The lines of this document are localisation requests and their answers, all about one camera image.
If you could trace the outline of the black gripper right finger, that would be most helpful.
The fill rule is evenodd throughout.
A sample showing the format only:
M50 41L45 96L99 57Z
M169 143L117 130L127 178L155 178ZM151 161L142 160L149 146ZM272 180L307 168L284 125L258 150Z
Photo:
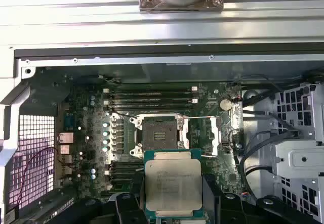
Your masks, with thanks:
M212 174L202 176L202 206L209 223L319 223L275 196L250 204L235 193L224 193Z

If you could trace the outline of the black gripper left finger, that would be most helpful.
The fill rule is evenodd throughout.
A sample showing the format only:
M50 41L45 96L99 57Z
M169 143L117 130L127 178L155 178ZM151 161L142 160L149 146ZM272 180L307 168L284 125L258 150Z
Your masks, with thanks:
M145 223L145 214L140 206L140 194L144 173L136 173L129 192L117 194L104 203L98 199L86 199L76 208L75 223Z

